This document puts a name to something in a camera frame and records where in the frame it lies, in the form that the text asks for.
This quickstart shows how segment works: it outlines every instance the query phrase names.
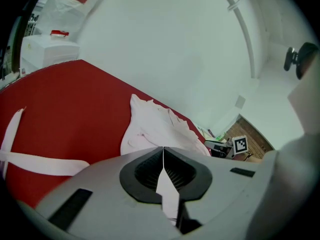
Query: white strap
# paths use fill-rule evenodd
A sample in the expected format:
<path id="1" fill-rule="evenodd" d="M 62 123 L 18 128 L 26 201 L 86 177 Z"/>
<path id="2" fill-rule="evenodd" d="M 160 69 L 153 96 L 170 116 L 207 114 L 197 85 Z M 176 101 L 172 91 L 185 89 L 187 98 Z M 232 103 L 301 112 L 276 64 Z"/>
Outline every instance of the white strap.
<path id="1" fill-rule="evenodd" d="M 24 109 L 18 110 L 12 117 L 1 145 L 0 171 L 2 169 L 4 179 L 6 178 L 8 162 L 30 172 L 56 176 L 74 176 L 89 166 L 89 163 L 82 160 L 47 158 L 11 152 L 23 111 Z"/>
<path id="2" fill-rule="evenodd" d="M 33 173 L 55 176 L 74 176 L 90 165 L 82 160 L 47 158 L 2 150 L 0 150 L 0 160 Z"/>

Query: white container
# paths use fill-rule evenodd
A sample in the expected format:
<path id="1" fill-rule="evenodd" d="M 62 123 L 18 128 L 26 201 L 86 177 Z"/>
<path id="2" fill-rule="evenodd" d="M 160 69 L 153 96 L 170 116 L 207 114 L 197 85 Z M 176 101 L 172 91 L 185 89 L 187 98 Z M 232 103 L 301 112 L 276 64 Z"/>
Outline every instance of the white container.
<path id="1" fill-rule="evenodd" d="M 75 42 L 50 35 L 26 36 L 21 45 L 20 73 L 23 76 L 54 64 L 74 61 L 79 48 Z"/>

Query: white cloth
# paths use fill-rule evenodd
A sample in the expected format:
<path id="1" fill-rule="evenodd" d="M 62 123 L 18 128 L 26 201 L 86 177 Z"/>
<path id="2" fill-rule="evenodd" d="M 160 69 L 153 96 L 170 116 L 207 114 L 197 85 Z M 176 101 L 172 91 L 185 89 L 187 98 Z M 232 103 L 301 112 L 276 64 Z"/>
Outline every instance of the white cloth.
<path id="1" fill-rule="evenodd" d="M 132 94 L 131 121 L 123 136 L 120 154 L 154 147 L 174 147 L 210 156 L 208 149 L 171 109 Z"/>
<path id="2" fill-rule="evenodd" d="M 55 176 L 74 176 L 89 166 L 89 163 L 82 160 L 47 158 L 11 152 L 23 111 L 24 109 L 20 109 L 13 115 L 1 145 L 0 171 L 2 171 L 4 179 L 6 178 L 8 162 L 30 172 Z"/>

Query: brown floor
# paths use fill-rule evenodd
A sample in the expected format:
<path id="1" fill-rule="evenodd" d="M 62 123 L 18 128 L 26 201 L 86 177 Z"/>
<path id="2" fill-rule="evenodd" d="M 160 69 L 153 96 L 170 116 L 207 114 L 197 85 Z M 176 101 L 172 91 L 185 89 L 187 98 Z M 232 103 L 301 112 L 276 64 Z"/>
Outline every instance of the brown floor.
<path id="1" fill-rule="evenodd" d="M 224 135 L 224 138 L 246 135 L 249 151 L 253 157 L 262 159 L 266 152 L 273 150 L 266 139 L 244 118 L 240 118 Z"/>

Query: red table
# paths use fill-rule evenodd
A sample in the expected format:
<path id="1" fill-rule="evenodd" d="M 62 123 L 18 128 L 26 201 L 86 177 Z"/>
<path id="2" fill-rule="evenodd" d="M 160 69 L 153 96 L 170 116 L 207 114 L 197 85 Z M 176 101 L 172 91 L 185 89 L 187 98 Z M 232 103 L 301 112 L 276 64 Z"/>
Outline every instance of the red table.
<path id="1" fill-rule="evenodd" d="M 131 94 L 142 100 L 153 99 L 83 60 L 38 70 L 0 92 L 0 140 L 14 113 L 26 107 L 12 152 L 89 164 L 120 156 L 120 144 L 131 119 Z M 174 113 L 205 141 L 188 118 Z M 15 199 L 35 207 L 68 178 L 9 164 L 6 185 Z"/>

